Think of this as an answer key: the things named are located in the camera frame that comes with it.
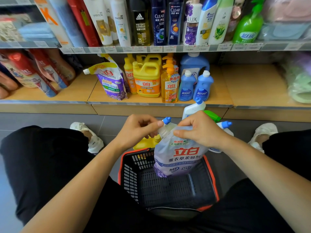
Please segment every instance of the person's right hand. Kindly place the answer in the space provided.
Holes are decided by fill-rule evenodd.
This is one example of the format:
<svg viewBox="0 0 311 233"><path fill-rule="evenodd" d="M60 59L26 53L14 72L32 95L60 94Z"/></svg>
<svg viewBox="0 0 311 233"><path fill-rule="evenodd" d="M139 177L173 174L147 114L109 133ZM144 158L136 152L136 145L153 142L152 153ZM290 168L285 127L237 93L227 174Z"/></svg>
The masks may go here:
<svg viewBox="0 0 311 233"><path fill-rule="evenodd" d="M178 126L193 126L192 130L175 130L174 135L184 139L191 139L206 147L221 149L230 137L206 113L198 111L186 117Z"/></svg>

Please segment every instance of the red packaging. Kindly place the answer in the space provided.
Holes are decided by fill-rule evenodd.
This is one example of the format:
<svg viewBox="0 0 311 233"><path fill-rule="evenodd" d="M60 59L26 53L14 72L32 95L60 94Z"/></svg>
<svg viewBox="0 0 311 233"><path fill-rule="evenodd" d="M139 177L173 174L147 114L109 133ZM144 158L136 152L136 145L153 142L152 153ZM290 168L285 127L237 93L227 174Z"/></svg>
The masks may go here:
<svg viewBox="0 0 311 233"><path fill-rule="evenodd" d="M87 43L91 47L101 46L97 31L83 0L67 0Z"/></svg>
<svg viewBox="0 0 311 233"><path fill-rule="evenodd" d="M11 53L8 58L13 62L15 67L37 85L48 97L57 95L57 90L47 81L47 79L33 68L29 59L20 52Z"/></svg>
<svg viewBox="0 0 311 233"><path fill-rule="evenodd" d="M65 77L60 73L56 65L50 60L48 55L42 49L29 49L29 51L34 55L37 64L49 74L54 82L56 82L60 88L66 88L69 83Z"/></svg>

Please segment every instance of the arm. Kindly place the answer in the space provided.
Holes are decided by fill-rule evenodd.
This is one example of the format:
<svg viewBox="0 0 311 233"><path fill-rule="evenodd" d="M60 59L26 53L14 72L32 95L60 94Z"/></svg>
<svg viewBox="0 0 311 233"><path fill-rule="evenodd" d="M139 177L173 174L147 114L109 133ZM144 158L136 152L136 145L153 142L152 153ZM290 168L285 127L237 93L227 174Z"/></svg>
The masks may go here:
<svg viewBox="0 0 311 233"><path fill-rule="evenodd" d="M163 126L150 115L131 115L117 137L57 193L22 233L77 233L88 223L109 173L120 155Z"/></svg>
<svg viewBox="0 0 311 233"><path fill-rule="evenodd" d="M174 135L223 150L265 195L295 232L311 229L311 182L265 154L232 137L200 111L182 120Z"/></svg>

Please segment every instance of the forearm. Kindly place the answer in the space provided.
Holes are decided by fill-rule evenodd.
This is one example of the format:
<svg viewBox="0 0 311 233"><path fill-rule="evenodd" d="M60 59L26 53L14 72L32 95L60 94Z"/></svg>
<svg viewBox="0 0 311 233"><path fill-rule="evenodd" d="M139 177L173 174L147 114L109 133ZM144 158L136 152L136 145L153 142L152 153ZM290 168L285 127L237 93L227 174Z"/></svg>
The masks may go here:
<svg viewBox="0 0 311 233"><path fill-rule="evenodd" d="M250 178L295 232L309 232L310 181L235 137L228 138L223 151Z"/></svg>
<svg viewBox="0 0 311 233"><path fill-rule="evenodd" d="M111 142L22 229L22 233L82 232L122 150Z"/></svg>

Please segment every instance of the hand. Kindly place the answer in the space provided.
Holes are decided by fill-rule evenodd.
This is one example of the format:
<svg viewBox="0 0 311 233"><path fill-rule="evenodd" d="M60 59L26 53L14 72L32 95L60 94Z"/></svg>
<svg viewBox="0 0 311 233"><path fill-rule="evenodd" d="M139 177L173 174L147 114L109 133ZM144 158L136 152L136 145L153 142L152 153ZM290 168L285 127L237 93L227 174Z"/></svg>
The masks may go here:
<svg viewBox="0 0 311 233"><path fill-rule="evenodd" d="M221 149L226 139L230 137L203 111L186 117L178 126L193 126L193 129L191 131L175 130L175 136L191 139L206 147Z"/></svg>
<svg viewBox="0 0 311 233"><path fill-rule="evenodd" d="M147 114L132 114L125 121L121 131L114 139L116 145L122 148L122 152L132 148L144 137L154 137L158 129L163 127L163 121Z"/></svg>

